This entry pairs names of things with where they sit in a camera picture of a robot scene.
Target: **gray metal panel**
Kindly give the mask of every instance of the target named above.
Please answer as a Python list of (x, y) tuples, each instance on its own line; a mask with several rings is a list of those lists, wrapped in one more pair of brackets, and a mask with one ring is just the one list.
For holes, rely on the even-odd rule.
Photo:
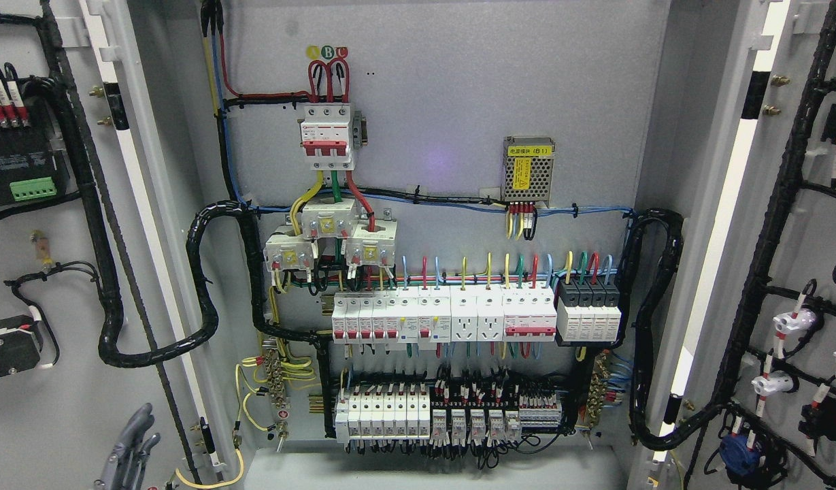
[[(54, 2), (53, 8), (57, 16), (81, 16), (77, 3)], [(0, 1), (0, 9), (4, 13), (41, 13), (36, 0)], [(48, 70), (40, 53), (33, 28), (0, 26), (0, 64), (12, 61), (20, 75), (45, 75)], [(137, 239), (141, 225), (134, 199), (127, 186), (119, 185), (127, 177), (116, 136), (111, 128), (94, 125), (98, 118), (109, 114), (109, 109), (103, 100), (85, 96), (91, 86), (100, 84), (93, 53), (88, 48), (68, 49), (67, 56), (83, 96), (133, 266), (146, 293), (145, 306), (154, 325), (162, 325), (163, 303), (160, 295), (152, 294), (159, 287), (148, 249)], [(39, 270), (29, 242), (33, 229), (44, 230), (50, 237), (54, 260), (94, 261), (78, 201), (1, 221), (0, 317), (27, 312), (1, 281)], [(120, 281), (126, 325), (119, 347), (128, 353), (140, 353), (148, 350), (148, 343), (123, 274)], [(146, 481), (160, 484), (169, 478), (182, 449), (156, 370), (116, 369), (104, 365), (97, 356), (103, 313), (93, 284), (85, 276), (65, 273), (47, 283), (28, 284), (22, 291), (44, 307), (61, 345), (61, 360), (51, 370), (0, 379), (0, 489), (91, 487), (119, 431), (134, 410), (147, 401), (153, 404), (157, 417), (154, 431), (159, 431), (163, 440), (152, 452)], [(171, 341), (167, 331), (159, 331), (159, 342)], [(45, 345), (44, 362), (52, 354), (48, 338)], [(176, 397), (184, 396), (181, 366), (170, 362), (167, 368)], [(190, 419), (190, 404), (181, 404), (180, 408), (182, 416)]]
[[(756, 245), (756, 234), (762, 227), (763, 214), (768, 206), (769, 194), (775, 183), (780, 157), (784, 151), (792, 118), (796, 112), (804, 77), (812, 63), (812, 55), (816, 47), (816, 34), (791, 35), (794, 14), (798, 6), (804, 2), (794, 0), (790, 6), (784, 36), (778, 46), (778, 56), (775, 59), (773, 74), (786, 75), (791, 78), (790, 86), (769, 87), (765, 102), (782, 108), (782, 114), (772, 118), (761, 118), (754, 137), (750, 160), (741, 183), (741, 196), (735, 207), (735, 215), (731, 232), (726, 244), (729, 250), (723, 255), (720, 263), (717, 288), (711, 298), (709, 316), (706, 319), (706, 335), (711, 338), (722, 338), (721, 342), (700, 342), (694, 365), (692, 379), (706, 379), (709, 382), (698, 382), (688, 387), (688, 397), (698, 406), (704, 404), (714, 385), (720, 358), (725, 351), (729, 328), (731, 328), (735, 307), (741, 294), (741, 286), (747, 273), (748, 265), (753, 258), (752, 251)], [(835, 58), (829, 69), (830, 76), (836, 76)], [(819, 142), (819, 134), (825, 121), (826, 109), (836, 103), (836, 93), (826, 97), (822, 111), (816, 118), (814, 134), (809, 144), (809, 151), (828, 149), (832, 153), (831, 145)], [(828, 184), (828, 169), (831, 165), (831, 154), (816, 156), (812, 165), (806, 164), (804, 176), (809, 180)], [(800, 193), (797, 199), (797, 210), (787, 223), (784, 238), (772, 267), (773, 283), (792, 289), (799, 289), (807, 279), (816, 277), (820, 288), (818, 294), (828, 297), (836, 303), (836, 288), (831, 284), (831, 268), (836, 257), (836, 201), (828, 197), (814, 195), (809, 191)], [(792, 302), (770, 297), (763, 306), (751, 344), (760, 348), (769, 348), (769, 333), (771, 317), (774, 314), (792, 309)], [(829, 319), (824, 329), (816, 334), (809, 346), (792, 359), (793, 365), (818, 376), (828, 376), (834, 372), (832, 351), (836, 349), (836, 320)], [(738, 397), (749, 406), (756, 403), (756, 396), (748, 384), (756, 376), (758, 365), (745, 365), (741, 372), (742, 381), (739, 384)], [(803, 435), (797, 431), (801, 406), (809, 403), (814, 394), (812, 385), (803, 382), (797, 393), (779, 394), (769, 399), (766, 407), (766, 421), (779, 431), (782, 436), (801, 445)], [(709, 437), (701, 452), (697, 468), (701, 468), (710, 452), (718, 444), (714, 437), (719, 422), (715, 422), (709, 429)], [(679, 454), (685, 460), (692, 449), (691, 444), (682, 446)], [(829, 472), (836, 475), (836, 444), (823, 440), (818, 445), (818, 463)], [(790, 465), (790, 478), (779, 484), (784, 490), (810, 489), (822, 487), (819, 480), (801, 465), (794, 457)], [(690, 488), (702, 490), (729, 486), (722, 472), (711, 476), (695, 472)]]

